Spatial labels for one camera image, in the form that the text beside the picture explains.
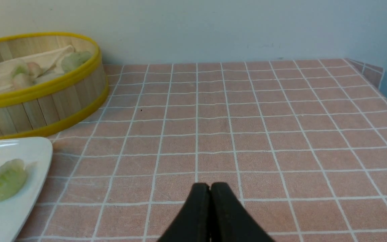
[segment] white rectangular plate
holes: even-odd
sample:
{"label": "white rectangular plate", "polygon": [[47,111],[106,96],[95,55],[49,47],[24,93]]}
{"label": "white rectangular plate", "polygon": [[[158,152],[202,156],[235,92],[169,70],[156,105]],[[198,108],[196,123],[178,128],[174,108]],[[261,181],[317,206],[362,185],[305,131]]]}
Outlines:
{"label": "white rectangular plate", "polygon": [[0,166],[20,158],[28,167],[28,179],[13,197],[0,202],[0,242],[16,239],[43,188],[52,161],[52,143],[41,137],[0,140]]}

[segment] green dumpling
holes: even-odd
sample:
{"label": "green dumpling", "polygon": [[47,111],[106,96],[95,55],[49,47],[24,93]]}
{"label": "green dumpling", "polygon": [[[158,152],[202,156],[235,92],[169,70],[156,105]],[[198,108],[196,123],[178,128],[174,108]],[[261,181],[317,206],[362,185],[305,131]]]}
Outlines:
{"label": "green dumpling", "polygon": [[61,62],[62,69],[65,73],[71,72],[79,68],[91,57],[92,54],[89,51],[74,52],[63,58]]}

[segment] bamboo steamer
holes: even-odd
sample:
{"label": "bamboo steamer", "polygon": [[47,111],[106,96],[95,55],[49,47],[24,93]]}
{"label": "bamboo steamer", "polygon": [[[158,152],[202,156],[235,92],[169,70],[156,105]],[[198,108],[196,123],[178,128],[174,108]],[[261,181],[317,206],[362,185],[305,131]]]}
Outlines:
{"label": "bamboo steamer", "polygon": [[0,62],[72,45],[92,58],[78,69],[26,89],[0,94],[0,139],[50,136],[87,118],[106,100],[109,84],[101,51],[72,33],[33,33],[0,38]]}

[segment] light blue wall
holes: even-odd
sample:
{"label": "light blue wall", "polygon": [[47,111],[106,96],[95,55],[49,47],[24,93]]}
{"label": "light blue wall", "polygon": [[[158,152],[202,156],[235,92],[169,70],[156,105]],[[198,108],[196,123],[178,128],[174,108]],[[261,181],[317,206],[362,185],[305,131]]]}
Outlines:
{"label": "light blue wall", "polygon": [[0,37],[67,31],[107,63],[349,57],[387,69],[387,0],[0,0]]}

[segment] yellow rim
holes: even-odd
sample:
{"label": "yellow rim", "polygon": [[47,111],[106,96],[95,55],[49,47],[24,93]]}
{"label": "yellow rim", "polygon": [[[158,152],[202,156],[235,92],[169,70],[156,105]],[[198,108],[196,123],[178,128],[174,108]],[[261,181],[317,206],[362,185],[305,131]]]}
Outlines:
{"label": "yellow rim", "polygon": [[54,124],[44,126],[42,128],[31,130],[23,133],[15,133],[6,136],[0,136],[0,139],[15,139],[15,138],[23,138],[23,137],[31,137],[31,136],[41,136],[47,137],[58,133],[62,130],[68,129],[69,127],[77,124],[83,119],[89,117],[92,113],[94,113],[106,100],[109,95],[109,82],[106,80],[105,89],[101,93],[101,95],[89,106],[75,113],[74,115],[69,116],[66,119],[60,120]]}
{"label": "yellow rim", "polygon": [[26,89],[0,94],[0,108],[31,101],[46,95],[50,95],[54,92],[58,92],[67,87],[70,87],[76,84],[77,82],[83,80],[85,77],[89,76],[93,71],[95,71],[95,69],[101,63],[101,50],[99,49],[98,44],[91,38],[83,35],[79,35],[79,34],[66,33],[66,32],[21,34],[21,35],[0,38],[0,42],[19,39],[19,38],[38,37],[38,36],[69,36],[69,37],[75,37],[75,38],[87,40],[95,46],[95,53],[93,54],[91,59],[89,59],[82,66],[59,78],[55,78],[54,80],[51,80],[36,86],[32,86]]}

